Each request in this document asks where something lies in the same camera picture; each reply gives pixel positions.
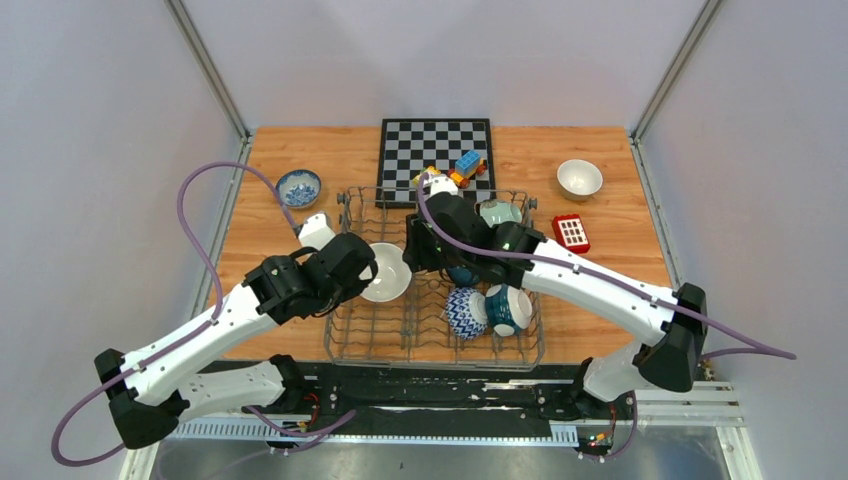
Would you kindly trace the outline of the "blue zigzag bowl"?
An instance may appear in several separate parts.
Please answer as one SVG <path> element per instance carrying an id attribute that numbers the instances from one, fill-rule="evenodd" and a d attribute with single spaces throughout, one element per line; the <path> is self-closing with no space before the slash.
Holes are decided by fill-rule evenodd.
<path id="1" fill-rule="evenodd" d="M 452 289 L 447 296 L 444 313 L 453 334 L 461 340 L 482 336 L 488 328 L 485 296 L 471 287 Z"/>

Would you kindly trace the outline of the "blue floral white bowl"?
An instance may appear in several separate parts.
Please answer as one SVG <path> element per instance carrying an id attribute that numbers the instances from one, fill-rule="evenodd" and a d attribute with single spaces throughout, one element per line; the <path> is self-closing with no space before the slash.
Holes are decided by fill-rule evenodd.
<path id="1" fill-rule="evenodd" d="M 322 190 L 321 178 L 313 171 L 297 169 L 287 172 L 276 183 L 276 189 L 284 204 L 290 209 L 311 207 Z"/>

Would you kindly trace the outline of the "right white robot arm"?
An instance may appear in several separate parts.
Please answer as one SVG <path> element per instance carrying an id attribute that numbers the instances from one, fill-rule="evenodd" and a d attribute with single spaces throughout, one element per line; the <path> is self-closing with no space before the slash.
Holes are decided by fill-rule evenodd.
<path id="1" fill-rule="evenodd" d="M 521 223 L 490 226 L 455 194 L 422 193 L 418 201 L 408 228 L 415 268 L 462 266 L 503 290 L 559 298 L 633 335 L 629 345 L 581 364 L 567 397 L 577 413 L 596 417 L 621 395 L 649 385 L 678 393 L 692 389 L 707 333 L 698 318 L 705 308 L 701 288 L 643 284 Z"/>

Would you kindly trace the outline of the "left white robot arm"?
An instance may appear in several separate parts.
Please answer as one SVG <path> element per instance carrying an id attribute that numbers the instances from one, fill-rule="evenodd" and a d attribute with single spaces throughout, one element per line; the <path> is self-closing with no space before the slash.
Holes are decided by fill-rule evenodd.
<path id="1" fill-rule="evenodd" d="M 378 271 L 372 247 L 353 233 L 322 249 L 270 256 L 223 299 L 178 330 L 138 350 L 107 349 L 95 368 L 128 449 L 157 443 L 180 424 L 241 407 L 298 411 L 306 382 L 289 355 L 214 373 L 206 367 L 244 341 L 293 318 L 320 317 L 360 295 Z"/>

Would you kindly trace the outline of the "beige floral bowl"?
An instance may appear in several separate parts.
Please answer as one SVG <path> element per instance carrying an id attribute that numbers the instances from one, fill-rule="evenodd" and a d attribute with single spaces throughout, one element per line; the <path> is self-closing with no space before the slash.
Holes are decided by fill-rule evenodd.
<path id="1" fill-rule="evenodd" d="M 563 162 L 557 169 L 556 178 L 563 196 L 577 202 L 591 198 L 600 191 L 604 182 L 600 169 L 583 159 Z"/>

